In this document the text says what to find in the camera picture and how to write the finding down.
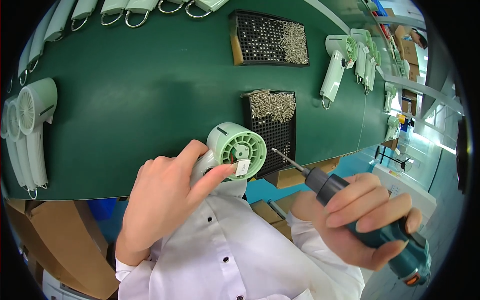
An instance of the white shirt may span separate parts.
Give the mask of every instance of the white shirt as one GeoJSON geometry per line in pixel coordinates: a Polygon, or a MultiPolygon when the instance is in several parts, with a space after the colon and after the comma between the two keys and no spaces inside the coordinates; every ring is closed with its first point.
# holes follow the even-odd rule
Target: white shirt
{"type": "Polygon", "coordinates": [[[222,183],[147,261],[117,260],[119,300],[360,298],[360,269],[328,249],[311,222],[288,214],[292,243],[252,211],[245,189],[246,181],[222,183]]]}

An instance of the black hair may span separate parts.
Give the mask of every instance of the black hair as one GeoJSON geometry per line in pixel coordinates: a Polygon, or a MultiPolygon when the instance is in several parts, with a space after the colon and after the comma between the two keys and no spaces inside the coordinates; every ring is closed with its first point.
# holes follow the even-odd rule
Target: black hair
{"type": "Polygon", "coordinates": [[[416,33],[417,35],[419,35],[419,39],[420,39],[420,43],[422,44],[422,47],[423,47],[424,49],[426,49],[427,46],[428,46],[428,44],[427,44],[427,39],[426,39],[421,33],[419,33],[419,31],[418,31],[417,29],[414,29],[414,28],[413,28],[413,30],[415,31],[415,33],[416,33]]]}

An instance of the black perforated tray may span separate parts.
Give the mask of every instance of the black perforated tray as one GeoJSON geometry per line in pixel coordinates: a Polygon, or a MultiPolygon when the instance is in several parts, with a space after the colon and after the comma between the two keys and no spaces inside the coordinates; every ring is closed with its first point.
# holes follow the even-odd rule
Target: black perforated tray
{"type": "MultiPolygon", "coordinates": [[[[270,94],[278,93],[293,94],[295,97],[295,92],[270,91],[270,94]]],[[[249,96],[244,98],[242,104],[244,110],[243,116],[245,127],[255,133],[258,133],[265,140],[267,146],[265,163],[254,177],[256,179],[261,179],[269,174],[280,171],[285,167],[291,166],[289,162],[285,161],[284,158],[273,152],[271,149],[276,148],[288,158],[295,160],[297,110],[295,110],[295,113],[290,121],[281,123],[280,121],[272,121],[271,116],[260,119],[253,118],[252,104],[249,96]]]]}
{"type": "MultiPolygon", "coordinates": [[[[269,20],[301,23],[271,14],[244,10],[234,10],[228,18],[230,23],[230,41],[236,66],[275,65],[307,67],[310,65],[310,59],[306,64],[285,61],[285,51],[280,47],[279,41],[284,35],[281,26],[269,20]]],[[[307,48],[307,57],[309,57],[306,40],[305,47],[307,48]]]]}

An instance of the screwdriver handle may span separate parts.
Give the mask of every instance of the screwdriver handle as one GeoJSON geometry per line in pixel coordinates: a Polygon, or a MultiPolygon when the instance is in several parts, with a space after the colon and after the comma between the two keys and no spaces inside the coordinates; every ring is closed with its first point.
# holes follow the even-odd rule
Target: screwdriver handle
{"type": "MultiPolygon", "coordinates": [[[[349,185],[346,180],[338,175],[332,174],[327,179],[325,176],[328,177],[328,175],[319,168],[313,168],[309,170],[305,180],[305,184],[317,194],[316,199],[323,206],[325,206],[337,192],[349,185]]],[[[412,236],[405,230],[405,221],[406,218],[402,218],[383,228],[367,233],[359,233],[356,231],[357,221],[347,224],[346,227],[357,239],[371,248],[377,249],[383,244],[394,240],[410,240],[406,248],[399,255],[391,259],[388,264],[398,278],[404,280],[408,285],[408,282],[411,282],[411,285],[423,284],[426,281],[426,276],[422,274],[418,276],[418,280],[411,281],[411,279],[418,274],[419,268],[421,269],[421,273],[424,271],[427,272],[427,270],[424,270],[424,265],[428,260],[428,243],[426,243],[425,246],[415,240],[411,240],[412,236]]]]}

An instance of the electric screwdriver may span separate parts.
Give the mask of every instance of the electric screwdriver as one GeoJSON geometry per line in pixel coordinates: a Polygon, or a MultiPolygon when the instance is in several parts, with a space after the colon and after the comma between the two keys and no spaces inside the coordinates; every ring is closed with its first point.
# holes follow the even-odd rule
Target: electric screwdriver
{"type": "MultiPolygon", "coordinates": [[[[329,176],[319,168],[313,168],[311,170],[309,168],[303,168],[277,149],[272,148],[272,150],[285,158],[302,173],[305,177],[305,184],[317,194],[316,199],[323,206],[325,206],[338,191],[349,185],[347,181],[335,174],[329,176]]],[[[432,258],[429,254],[427,240],[417,232],[412,234],[406,232],[406,220],[407,218],[403,217],[383,228],[366,233],[359,233],[355,230],[357,221],[349,223],[346,226],[355,237],[371,248],[379,248],[383,244],[394,240],[409,240],[405,249],[399,255],[392,258],[388,262],[388,265],[400,280],[407,286],[413,287],[422,285],[430,279],[430,264],[432,263],[432,258]]]]}

